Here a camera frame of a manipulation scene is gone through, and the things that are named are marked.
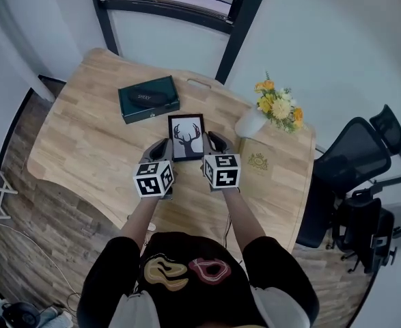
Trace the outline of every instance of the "window frame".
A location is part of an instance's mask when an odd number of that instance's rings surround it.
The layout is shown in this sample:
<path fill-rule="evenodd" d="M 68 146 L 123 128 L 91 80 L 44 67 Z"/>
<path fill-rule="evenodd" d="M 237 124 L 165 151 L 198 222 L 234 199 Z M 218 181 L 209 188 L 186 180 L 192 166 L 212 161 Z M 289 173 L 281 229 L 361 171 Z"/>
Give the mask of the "window frame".
<path fill-rule="evenodd" d="M 230 36 L 219 65 L 216 80 L 224 84 L 243 45 L 262 0 L 232 0 L 229 14 L 207 10 L 177 1 L 92 0 L 107 48 L 119 55 L 108 10 L 141 12 L 194 23 Z"/>

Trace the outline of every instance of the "flower bouquet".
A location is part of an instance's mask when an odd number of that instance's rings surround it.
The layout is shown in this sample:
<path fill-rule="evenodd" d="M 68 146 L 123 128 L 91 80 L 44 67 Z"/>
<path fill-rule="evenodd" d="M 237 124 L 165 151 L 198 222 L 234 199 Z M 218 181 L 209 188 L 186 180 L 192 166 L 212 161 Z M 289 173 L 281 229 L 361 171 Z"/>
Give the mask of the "flower bouquet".
<path fill-rule="evenodd" d="M 266 80 L 256 84 L 255 92 L 262 94 L 257 101 L 258 111 L 271 123 L 275 123 L 287 133 L 293 133 L 303 127 L 302 108 L 296 106 L 289 87 L 276 90 L 275 83 L 266 72 Z"/>

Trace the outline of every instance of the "wooden floor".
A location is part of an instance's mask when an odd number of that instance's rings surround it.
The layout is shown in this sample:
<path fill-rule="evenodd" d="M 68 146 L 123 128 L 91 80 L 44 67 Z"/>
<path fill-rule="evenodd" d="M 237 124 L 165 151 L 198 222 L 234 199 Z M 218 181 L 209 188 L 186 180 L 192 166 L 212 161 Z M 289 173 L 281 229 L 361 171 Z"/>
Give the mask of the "wooden floor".
<path fill-rule="evenodd" d="M 58 94 L 61 84 L 46 82 Z M 3 171 L 18 195 L 7 196 L 4 209 L 12 216 L 2 223 L 26 233 L 56 262 L 80 292 L 83 281 L 117 228 L 93 206 L 56 184 L 29 174 L 26 160 L 50 104 L 32 95 L 11 138 Z M 353 261 L 341 262 L 339 251 L 296 245 L 299 261 L 320 299 L 315 327 L 346 327 L 370 282 L 359 267 L 347 274 Z M 39 308 L 66 305 L 73 293 L 61 273 L 21 234 L 0 226 L 0 293 L 10 302 L 28 301 Z M 68 304 L 75 310 L 77 297 Z"/>

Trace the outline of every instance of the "green box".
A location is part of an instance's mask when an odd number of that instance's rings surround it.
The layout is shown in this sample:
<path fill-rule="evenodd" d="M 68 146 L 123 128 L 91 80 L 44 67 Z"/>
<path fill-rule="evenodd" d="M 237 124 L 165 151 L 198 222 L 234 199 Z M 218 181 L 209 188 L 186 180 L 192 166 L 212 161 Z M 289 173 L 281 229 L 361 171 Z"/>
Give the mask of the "green box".
<path fill-rule="evenodd" d="M 145 108 L 132 103 L 129 99 L 129 94 L 141 91 L 165 94 L 167 102 L 164 105 L 159 105 L 153 108 Z M 169 77 L 124 87 L 118 90 L 118 96 L 120 97 L 121 113 L 126 124 L 178 111 L 180 109 L 179 95 L 176 86 L 174 86 L 173 77 L 171 75 Z"/>

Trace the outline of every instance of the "white vase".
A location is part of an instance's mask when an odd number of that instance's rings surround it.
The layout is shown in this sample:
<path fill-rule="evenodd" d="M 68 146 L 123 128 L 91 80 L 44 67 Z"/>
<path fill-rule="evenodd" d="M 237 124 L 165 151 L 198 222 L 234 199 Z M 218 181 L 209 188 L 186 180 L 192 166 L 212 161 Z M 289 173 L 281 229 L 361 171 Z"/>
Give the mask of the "white vase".
<path fill-rule="evenodd" d="M 253 137 L 267 121 L 267 117 L 256 109 L 250 108 L 235 124 L 235 132 L 239 137 Z"/>

